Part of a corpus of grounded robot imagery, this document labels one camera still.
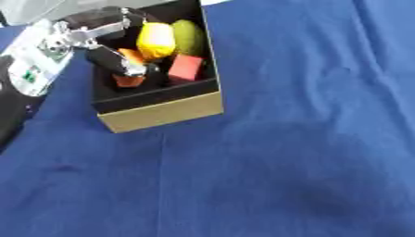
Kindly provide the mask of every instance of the yellow object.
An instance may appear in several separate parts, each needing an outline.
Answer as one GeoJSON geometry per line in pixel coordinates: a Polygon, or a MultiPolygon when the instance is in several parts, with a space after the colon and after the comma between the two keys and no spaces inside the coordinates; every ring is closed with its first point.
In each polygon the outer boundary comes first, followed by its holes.
{"type": "Polygon", "coordinates": [[[137,47],[146,61],[170,56],[176,48],[173,28],[165,23],[145,23],[138,36],[137,47]]]}

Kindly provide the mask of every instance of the toy fruit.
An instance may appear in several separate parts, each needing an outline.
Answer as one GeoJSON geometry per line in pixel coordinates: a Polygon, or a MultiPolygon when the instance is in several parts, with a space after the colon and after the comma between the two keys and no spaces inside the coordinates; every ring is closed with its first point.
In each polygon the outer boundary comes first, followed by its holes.
{"type": "Polygon", "coordinates": [[[170,56],[176,48],[173,28],[165,23],[144,23],[137,47],[146,61],[170,56]]]}
{"type": "Polygon", "coordinates": [[[188,56],[202,56],[205,49],[205,34],[190,20],[180,19],[172,25],[176,40],[176,52],[188,56]]]}
{"type": "MultiPolygon", "coordinates": [[[[121,48],[119,52],[122,53],[133,64],[143,65],[144,59],[140,52],[132,49],[121,48]]],[[[117,85],[121,88],[137,87],[143,83],[145,77],[121,77],[113,75],[117,85]]]]}

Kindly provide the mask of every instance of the blue cloth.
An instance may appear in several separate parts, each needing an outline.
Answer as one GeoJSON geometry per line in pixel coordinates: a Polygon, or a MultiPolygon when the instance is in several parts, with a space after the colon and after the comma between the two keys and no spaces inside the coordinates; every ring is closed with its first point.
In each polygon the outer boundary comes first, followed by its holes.
{"type": "Polygon", "coordinates": [[[123,134],[78,55],[0,158],[0,236],[415,236],[414,8],[207,7],[226,113],[123,134]]]}

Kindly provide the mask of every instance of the red block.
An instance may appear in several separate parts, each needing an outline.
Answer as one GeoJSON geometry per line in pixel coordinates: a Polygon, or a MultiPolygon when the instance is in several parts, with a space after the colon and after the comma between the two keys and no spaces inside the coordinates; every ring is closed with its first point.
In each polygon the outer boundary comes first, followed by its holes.
{"type": "Polygon", "coordinates": [[[196,56],[177,55],[169,71],[169,78],[174,83],[195,81],[203,59],[196,56]]]}

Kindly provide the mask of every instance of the robotic arm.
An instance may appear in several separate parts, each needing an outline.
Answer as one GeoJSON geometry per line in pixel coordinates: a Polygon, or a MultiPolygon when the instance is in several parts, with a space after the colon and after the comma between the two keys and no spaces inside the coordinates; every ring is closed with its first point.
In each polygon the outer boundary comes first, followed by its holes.
{"type": "Polygon", "coordinates": [[[142,11],[109,6],[55,22],[43,19],[23,30],[0,55],[0,152],[35,113],[75,50],[85,50],[89,61],[122,77],[157,71],[151,64],[132,64],[99,43],[122,38],[130,27],[147,20],[157,21],[142,11]]]}
{"type": "Polygon", "coordinates": [[[99,44],[99,39],[117,39],[130,27],[140,27],[147,15],[138,10],[109,6],[69,16],[50,26],[44,49],[54,56],[64,56],[73,49],[84,49],[86,57],[113,74],[144,76],[147,66],[134,65],[117,51],[99,44]]]}

